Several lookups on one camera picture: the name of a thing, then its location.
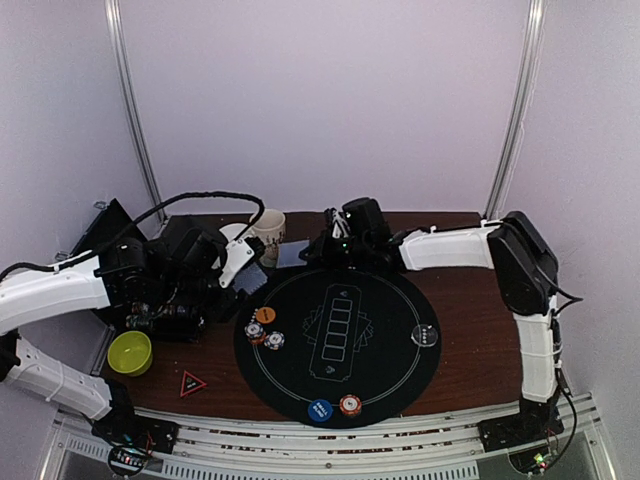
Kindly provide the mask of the orange big blind button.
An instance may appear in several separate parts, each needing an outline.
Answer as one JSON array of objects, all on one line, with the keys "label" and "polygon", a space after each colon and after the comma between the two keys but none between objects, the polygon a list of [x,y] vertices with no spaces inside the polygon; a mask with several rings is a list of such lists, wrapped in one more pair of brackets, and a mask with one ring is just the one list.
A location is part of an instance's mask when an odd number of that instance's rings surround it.
[{"label": "orange big blind button", "polygon": [[267,306],[260,307],[255,312],[255,320],[262,325],[269,325],[276,319],[276,311]]}]

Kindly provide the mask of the blue small blind button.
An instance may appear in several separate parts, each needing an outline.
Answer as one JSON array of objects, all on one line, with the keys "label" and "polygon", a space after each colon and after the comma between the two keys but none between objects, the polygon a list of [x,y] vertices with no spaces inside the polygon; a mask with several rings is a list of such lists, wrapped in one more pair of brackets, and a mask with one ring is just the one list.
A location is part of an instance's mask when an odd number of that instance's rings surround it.
[{"label": "blue small blind button", "polygon": [[313,424],[322,424],[329,421],[334,414],[332,404],[326,399],[316,399],[309,403],[307,415]]}]

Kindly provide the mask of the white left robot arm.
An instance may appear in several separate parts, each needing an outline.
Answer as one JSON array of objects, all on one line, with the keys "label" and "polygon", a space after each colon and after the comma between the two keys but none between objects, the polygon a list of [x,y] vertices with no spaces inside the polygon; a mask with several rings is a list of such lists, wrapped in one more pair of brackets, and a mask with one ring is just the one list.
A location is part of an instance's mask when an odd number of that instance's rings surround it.
[{"label": "white left robot arm", "polygon": [[1,275],[1,379],[70,408],[123,444],[144,433],[127,388],[84,374],[36,348],[27,325],[81,311],[126,308],[162,315],[181,294],[208,304],[222,299],[262,244],[238,234],[189,226],[155,240],[126,233],[64,262],[21,264]]}]

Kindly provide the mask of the red poker chip stack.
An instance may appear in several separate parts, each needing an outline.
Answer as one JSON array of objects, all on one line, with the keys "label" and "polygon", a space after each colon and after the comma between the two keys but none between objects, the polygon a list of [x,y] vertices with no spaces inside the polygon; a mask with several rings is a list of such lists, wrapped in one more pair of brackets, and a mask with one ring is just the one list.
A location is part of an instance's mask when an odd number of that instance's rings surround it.
[{"label": "red poker chip stack", "polygon": [[362,401],[354,394],[344,395],[339,401],[339,409],[346,417],[357,417],[362,412]]}]

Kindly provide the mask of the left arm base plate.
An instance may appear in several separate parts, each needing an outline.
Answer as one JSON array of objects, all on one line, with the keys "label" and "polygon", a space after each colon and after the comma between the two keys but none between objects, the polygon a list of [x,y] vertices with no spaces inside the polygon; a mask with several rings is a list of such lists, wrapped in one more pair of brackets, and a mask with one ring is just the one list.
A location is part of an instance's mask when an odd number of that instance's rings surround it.
[{"label": "left arm base plate", "polygon": [[108,425],[104,421],[93,422],[91,433],[107,443],[134,447],[145,452],[171,454],[178,437],[179,425],[171,421],[137,416],[132,426],[123,428]]}]

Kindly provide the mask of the blue playing card deck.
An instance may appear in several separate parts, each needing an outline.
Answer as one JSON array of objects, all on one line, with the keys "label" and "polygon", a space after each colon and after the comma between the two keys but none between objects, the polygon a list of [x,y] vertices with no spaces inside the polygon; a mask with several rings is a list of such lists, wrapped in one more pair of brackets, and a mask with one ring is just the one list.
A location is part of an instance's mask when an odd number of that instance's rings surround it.
[{"label": "blue playing card deck", "polygon": [[268,275],[263,271],[260,264],[251,264],[244,267],[234,278],[233,289],[236,292],[244,291],[247,295],[252,295],[268,281]]}]

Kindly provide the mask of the blue white poker chip stack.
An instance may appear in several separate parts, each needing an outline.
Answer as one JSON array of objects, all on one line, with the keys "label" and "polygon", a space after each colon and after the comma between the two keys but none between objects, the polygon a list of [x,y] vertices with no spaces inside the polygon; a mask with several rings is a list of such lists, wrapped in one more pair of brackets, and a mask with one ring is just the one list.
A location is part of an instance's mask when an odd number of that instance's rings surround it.
[{"label": "blue white poker chip stack", "polygon": [[255,321],[251,321],[245,325],[244,333],[247,340],[252,345],[260,345],[266,338],[266,332],[263,325]]}]

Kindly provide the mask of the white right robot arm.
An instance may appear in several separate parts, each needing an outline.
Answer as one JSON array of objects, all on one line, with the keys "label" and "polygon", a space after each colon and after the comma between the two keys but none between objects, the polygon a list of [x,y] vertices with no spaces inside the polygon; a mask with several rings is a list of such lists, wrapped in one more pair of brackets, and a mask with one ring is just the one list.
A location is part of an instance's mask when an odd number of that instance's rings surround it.
[{"label": "white right robot arm", "polygon": [[409,272],[434,268],[484,268],[494,272],[505,307],[516,323],[523,380],[529,405],[513,419],[519,440],[535,440],[551,424],[551,404],[562,390],[564,306],[580,302],[562,289],[559,261],[526,214],[511,211],[475,226],[415,227],[393,232],[379,203],[352,200],[324,213],[325,227],[299,257],[326,268],[377,268]]}]

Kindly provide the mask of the blue card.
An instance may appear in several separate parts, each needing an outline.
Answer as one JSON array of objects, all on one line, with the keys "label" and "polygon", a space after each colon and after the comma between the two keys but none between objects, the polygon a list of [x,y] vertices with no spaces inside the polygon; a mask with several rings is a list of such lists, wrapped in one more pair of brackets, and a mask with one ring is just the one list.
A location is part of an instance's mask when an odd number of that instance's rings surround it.
[{"label": "blue card", "polygon": [[276,268],[282,269],[306,265],[307,261],[303,260],[300,254],[309,244],[308,239],[280,244]]}]

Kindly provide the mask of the dark white poker chip stack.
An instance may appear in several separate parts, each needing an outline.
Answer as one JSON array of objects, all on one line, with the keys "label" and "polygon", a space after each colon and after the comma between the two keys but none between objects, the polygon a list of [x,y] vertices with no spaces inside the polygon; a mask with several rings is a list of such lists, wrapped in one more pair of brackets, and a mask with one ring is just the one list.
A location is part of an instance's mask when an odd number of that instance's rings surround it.
[{"label": "dark white poker chip stack", "polygon": [[285,335],[279,331],[269,333],[263,342],[264,346],[270,350],[277,351],[285,344]]}]

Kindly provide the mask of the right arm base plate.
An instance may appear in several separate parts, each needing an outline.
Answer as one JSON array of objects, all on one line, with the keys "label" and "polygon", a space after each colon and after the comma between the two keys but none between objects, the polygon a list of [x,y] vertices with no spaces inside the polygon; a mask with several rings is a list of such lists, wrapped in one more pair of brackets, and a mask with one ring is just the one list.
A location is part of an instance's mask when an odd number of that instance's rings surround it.
[{"label": "right arm base plate", "polygon": [[545,440],[548,434],[561,434],[565,430],[564,424],[558,416],[544,419],[523,413],[483,420],[478,423],[477,427],[486,452]]}]

